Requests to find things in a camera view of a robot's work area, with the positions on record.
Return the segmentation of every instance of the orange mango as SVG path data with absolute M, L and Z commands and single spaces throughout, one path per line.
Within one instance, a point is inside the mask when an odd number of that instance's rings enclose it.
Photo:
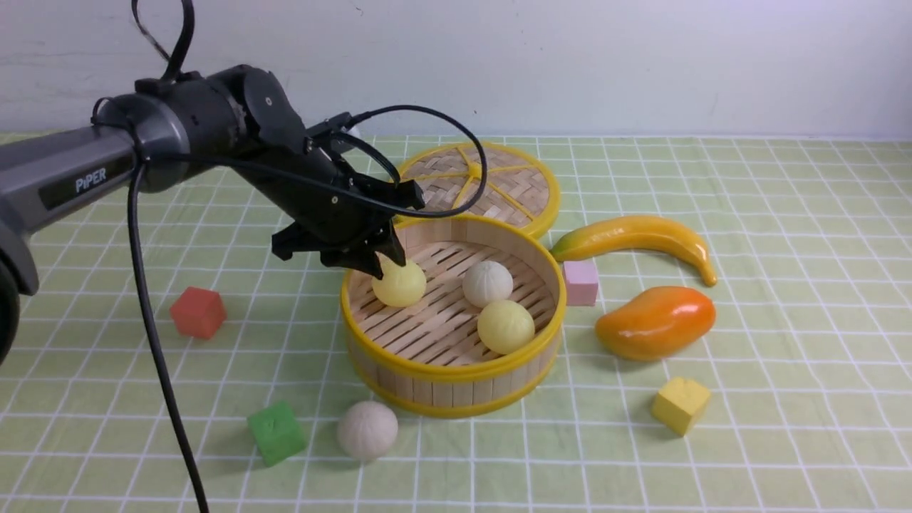
M 648 288 L 596 321 L 596 336 L 617 357 L 656 361 L 683 350 L 716 322 L 712 299 L 688 287 Z

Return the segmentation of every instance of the yellow rim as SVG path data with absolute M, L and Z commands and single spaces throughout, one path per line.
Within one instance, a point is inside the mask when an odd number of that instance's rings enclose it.
M 437 417 L 445 419 L 457 419 L 463 417 L 473 417 L 476 415 L 489 414 L 490 412 L 496 412 L 501 408 L 509 406 L 520 399 L 528 395 L 536 386 L 541 384 L 544 381 L 544 378 L 547 377 L 548 372 L 551 371 L 554 367 L 554 362 L 557 360 L 557 352 L 554 351 L 554 354 L 551 356 L 551 359 L 544 366 L 544 368 L 535 376 L 535 379 L 528 382 L 523 388 L 517 390 L 514 393 L 505 395 L 497 401 L 491 401 L 489 403 L 483 404 L 473 404 L 471 406 L 455 406 L 452 408 L 443 408 L 440 406 L 428 406 L 427 404 L 418 404 L 413 403 L 412 401 L 406 401 L 400 397 L 397 397 L 395 394 L 390 393 L 386 389 L 382 388 L 375 381 L 371 380 L 361 367 L 354 363 L 352 359 L 352 367 L 355 368 L 355 373 L 361 378 L 361 381 L 366 384 L 366 386 L 376 395 L 379 395 L 383 398 L 384 401 L 394 404 L 403 410 L 408 410 L 414 414 L 425 415 L 428 417 Z M 351 349 L 348 350 L 348 357 L 351 358 Z
M 487 142 L 487 141 L 482 142 L 482 146 L 484 148 L 491 148 L 493 150 L 499 150 L 501 152 L 510 153 L 511 155 L 513 155 L 517 158 L 523 159 L 523 160 L 529 162 L 529 165 L 522 166 L 523 168 L 534 167 L 535 169 L 538 170 L 539 173 L 542 174 L 542 176 L 544 177 L 544 181 L 548 184 L 548 204 L 544 206 L 544 210 L 542 211 L 542 213 L 540 215 L 532 216 L 532 220 L 529 222 L 529 224 L 524 226 L 523 228 L 521 228 L 520 231 L 522 231 L 523 233 L 527 234 L 528 236 L 531 236 L 536 239 L 543 237 L 544 234 L 548 233 L 548 230 L 551 229 L 551 226 L 554 225 L 554 221 L 557 220 L 557 216 L 558 216 L 558 214 L 560 214 L 560 209 L 561 209 L 560 185 L 557 183 L 557 179 L 554 177 L 554 174 L 551 172 L 551 169 L 548 166 L 544 165 L 543 162 L 541 162 L 538 159 L 536 159 L 535 157 L 533 157 L 532 155 L 530 155 L 522 150 L 518 150 L 516 148 L 511 148 L 510 146 L 504 146 L 502 144 L 497 144 L 494 142 Z M 468 164 L 469 162 L 465 157 L 465 153 L 463 153 L 461 151 L 463 148 L 475 149 L 475 145 L 472 144 L 471 142 L 468 142 L 468 143 L 460 142 L 457 144 L 447 144 L 447 145 L 443 145 L 443 146 L 438 146 L 437 148 L 431 148 L 430 150 L 425 150 L 424 152 L 418 153 L 417 155 L 415 155 L 415 156 L 411 157 L 410 159 L 408 159 L 407 161 L 405 161 L 399 167 L 399 174 L 402 176 L 405 176 L 405 173 L 407 173 L 409 171 L 409 168 L 411 168 L 411 166 L 415 165 L 415 162 L 417 162 L 421 159 L 424 159 L 424 158 L 428 157 L 429 155 L 432 155 L 437 152 L 447 152 L 447 151 L 453 150 L 453 149 L 459 151 L 460 154 L 462 154 L 462 159 L 466 160 L 466 164 Z M 512 168 L 516 168 L 516 166 L 506 166 L 505 168 L 491 168 L 489 166 L 488 167 L 488 176 L 489 177 L 491 176 L 492 170 L 512 169 Z M 467 178 L 466 183 L 470 183 L 472 181 L 472 178 L 467 173 L 466 173 L 466 178 Z M 510 202 L 511 204 L 514 204 L 514 206 L 515 206 L 516 201 L 514 198 L 512 198 L 511 196 L 507 196 L 505 194 L 501 194 L 501 196 L 503 196 L 508 202 Z M 480 215 L 472 215 L 472 214 L 462 214 L 459 216 L 482 217 Z M 407 218 L 405 216 L 396 216 L 397 224 L 404 222 L 406 219 L 413 219 L 413 218 Z
M 355 322 L 351 307 L 349 306 L 350 301 L 348 299 L 348 284 L 351 281 L 353 272 L 349 270 L 345 273 L 345 277 L 342 280 L 342 291 L 339 294 L 339 302 L 342 308 L 342 315 L 345 318 L 348 329 L 351 331 L 352 336 L 355 338 L 355 343 L 361 346 L 373 360 L 381 361 L 388 367 L 396 369 L 397 372 L 412 378 L 432 381 L 436 380 L 441 382 L 469 382 L 491 378 L 526 364 L 529 360 L 537 356 L 553 337 L 557 336 L 557 332 L 561 329 L 561 323 L 564 321 L 564 315 L 566 311 L 566 285 L 564 283 L 564 278 L 561 274 L 561 269 L 558 266 L 557 261 L 554 260 L 554 257 L 551 256 L 551 254 L 547 251 L 547 249 L 544 248 L 544 246 L 542 246 L 541 243 L 539 243 L 531 236 L 514 228 L 513 226 L 507 225 L 506 223 L 503 223 L 496 219 L 491 219 L 490 217 L 474 216 L 472 219 L 478 223 L 497 225 L 504 230 L 513 232 L 514 234 L 524 238 L 529 244 L 535 246 L 535 248 L 540 251 L 545 258 L 547 258 L 548 265 L 551 268 L 551 271 L 554 272 L 554 275 L 557 277 L 558 284 L 558 296 L 556 301 L 557 304 L 554 310 L 554 316 L 551 318 L 551 322 L 549 322 L 547 326 L 545 326 L 544 329 L 535 336 L 535 338 L 523 346 L 522 349 L 501 356 L 496 360 L 486 361 L 484 363 L 475 363 L 473 365 L 465 365 L 461 367 L 442 367 L 440 365 L 418 363 L 416 361 L 407 360 L 384 350 L 382 347 L 377 345 L 375 341 L 371 340 L 370 337 L 368 337 L 367 334 L 358 326 L 358 323 Z M 446 220 L 410 218 L 400 223 L 400 227 L 407 227 L 410 225 L 415 225 L 417 223 L 434 223 L 441 221 L 445 222 Z

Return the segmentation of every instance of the cube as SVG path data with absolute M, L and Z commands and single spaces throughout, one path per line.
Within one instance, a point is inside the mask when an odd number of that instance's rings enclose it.
M 197 287 L 187 287 L 169 312 L 180 334 L 204 340 L 211 339 L 226 318 L 222 296 Z
M 247 426 L 254 435 L 265 466 L 275 466 L 307 447 L 301 424 L 285 401 L 250 415 Z
M 678 436 L 684 436 L 706 412 L 710 390 L 693 380 L 674 378 L 665 383 L 652 403 L 652 416 Z
M 568 261 L 562 265 L 567 306 L 591 307 L 598 299 L 598 269 L 594 260 Z

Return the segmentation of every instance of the green block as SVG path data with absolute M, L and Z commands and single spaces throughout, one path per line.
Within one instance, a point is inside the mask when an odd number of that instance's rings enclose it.
M 281 463 L 307 447 L 301 425 L 285 401 L 275 403 L 247 417 L 256 447 L 266 466 Z

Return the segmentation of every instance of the piper logo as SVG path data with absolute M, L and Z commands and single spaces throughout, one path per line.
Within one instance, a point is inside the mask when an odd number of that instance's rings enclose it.
M 76 179 L 76 194 L 84 193 L 87 190 L 104 183 L 108 178 L 105 176 L 105 168 L 100 168 L 92 173 Z

